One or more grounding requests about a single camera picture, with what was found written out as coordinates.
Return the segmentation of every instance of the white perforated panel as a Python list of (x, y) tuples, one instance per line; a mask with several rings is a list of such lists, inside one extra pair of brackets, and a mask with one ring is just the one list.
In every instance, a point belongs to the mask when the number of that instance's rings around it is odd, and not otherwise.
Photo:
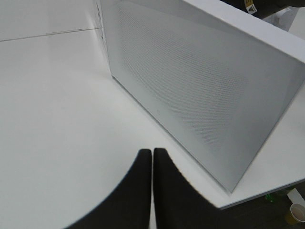
[(247, 79), (132, 5), (118, 11), (124, 67), (217, 152)]
[(101, 2), (112, 75), (232, 191), (303, 63), (181, 0)]

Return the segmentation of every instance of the white wall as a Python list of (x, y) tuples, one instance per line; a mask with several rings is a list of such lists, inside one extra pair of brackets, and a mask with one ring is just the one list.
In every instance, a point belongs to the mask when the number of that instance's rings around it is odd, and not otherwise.
[(0, 0), (0, 41), (94, 28), (92, 0)]

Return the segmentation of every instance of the floor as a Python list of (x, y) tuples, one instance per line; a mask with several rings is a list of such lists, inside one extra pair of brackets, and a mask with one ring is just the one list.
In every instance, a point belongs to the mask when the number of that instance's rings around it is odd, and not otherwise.
[[(289, 187), (296, 188), (305, 196), (305, 182)], [(288, 225), (284, 220), (292, 204), (287, 195), (281, 196), (281, 192), (272, 193), (274, 202), (266, 200), (265, 196), (248, 201), (241, 205), (226, 209), (241, 222), (247, 229), (305, 229), (305, 224)]]

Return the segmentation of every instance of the perforated mesh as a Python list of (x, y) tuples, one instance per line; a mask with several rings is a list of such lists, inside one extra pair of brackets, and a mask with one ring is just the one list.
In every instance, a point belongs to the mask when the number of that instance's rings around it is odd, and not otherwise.
[(247, 80), (132, 8), (119, 6), (118, 15), (126, 70), (217, 151)]

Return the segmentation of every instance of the cup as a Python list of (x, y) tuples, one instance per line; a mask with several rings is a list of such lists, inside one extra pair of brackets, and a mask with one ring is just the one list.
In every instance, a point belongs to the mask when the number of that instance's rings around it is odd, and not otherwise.
[(305, 222), (305, 207), (300, 204), (293, 204), (285, 215), (288, 224), (294, 225)]

